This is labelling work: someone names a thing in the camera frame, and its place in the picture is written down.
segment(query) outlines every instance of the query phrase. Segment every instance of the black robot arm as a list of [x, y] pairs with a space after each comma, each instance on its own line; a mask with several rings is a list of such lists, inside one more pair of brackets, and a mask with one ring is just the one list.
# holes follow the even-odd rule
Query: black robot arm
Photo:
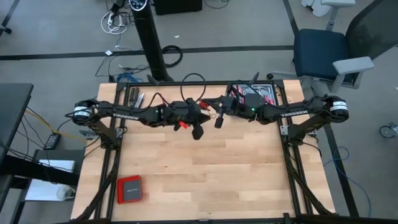
[[249, 122], [258, 121], [261, 124], [273, 123], [291, 116], [314, 114], [302, 124], [281, 127], [285, 128], [282, 134], [288, 135], [288, 140], [292, 144], [302, 144], [307, 133], [318, 130], [325, 124], [341, 123], [349, 118], [345, 100], [337, 96], [315, 96], [308, 101], [276, 106], [267, 103], [260, 94], [256, 93], [243, 95], [234, 86], [228, 85], [225, 96], [203, 99], [201, 105], [211, 106], [219, 114], [216, 128], [222, 127], [224, 114], [244, 118]]
[[174, 126], [177, 131], [181, 126], [193, 126], [192, 136], [199, 140], [203, 135], [202, 123], [210, 116], [201, 112], [200, 106], [192, 98], [186, 101], [174, 101], [146, 108], [131, 108], [114, 105], [107, 101], [84, 100], [75, 105], [71, 115], [75, 124], [87, 126], [101, 138], [101, 147], [115, 149], [120, 146], [119, 134], [115, 129], [106, 127], [101, 118], [115, 117], [141, 122], [152, 128]]

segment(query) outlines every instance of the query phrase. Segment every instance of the chair wheel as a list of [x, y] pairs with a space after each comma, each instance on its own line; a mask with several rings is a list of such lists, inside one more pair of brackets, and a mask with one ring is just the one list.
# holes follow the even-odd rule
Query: chair wheel
[[271, 73], [270, 73], [270, 74], [267, 74], [267, 79], [268, 79], [268, 80], [271, 80], [271, 79], [273, 79], [273, 78], [274, 78], [273, 74], [271, 74]]
[[10, 28], [5, 28], [4, 30], [6, 33], [10, 34], [12, 32], [12, 30]]

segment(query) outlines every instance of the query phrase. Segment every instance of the office chair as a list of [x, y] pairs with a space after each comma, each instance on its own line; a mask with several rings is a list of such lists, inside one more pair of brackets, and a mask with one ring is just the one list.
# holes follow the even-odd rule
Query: office chair
[[302, 80], [316, 95], [322, 91], [315, 82], [326, 83], [330, 92], [341, 86], [358, 89], [363, 73], [374, 67], [376, 57], [398, 44], [398, 1], [375, 0], [350, 23], [346, 35], [329, 30], [302, 29], [294, 40], [296, 73], [273, 75]]
[[3, 30], [4, 32], [10, 34], [12, 32], [12, 30], [10, 28], [4, 27], [2, 25], [0, 25], [0, 30]]

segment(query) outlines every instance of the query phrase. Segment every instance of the desk leg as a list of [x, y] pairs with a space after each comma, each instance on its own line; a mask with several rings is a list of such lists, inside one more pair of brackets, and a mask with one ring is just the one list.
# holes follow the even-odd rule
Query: desk leg
[[35, 162], [8, 155], [6, 155], [1, 164], [0, 172], [2, 174], [19, 175], [71, 186], [77, 186], [79, 182], [78, 174], [43, 166]]

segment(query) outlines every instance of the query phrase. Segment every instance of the black box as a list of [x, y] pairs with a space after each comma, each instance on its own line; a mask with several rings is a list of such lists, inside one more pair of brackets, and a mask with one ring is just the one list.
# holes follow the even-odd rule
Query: black box
[[202, 0], [154, 0], [157, 15], [181, 12], [197, 12], [202, 9]]

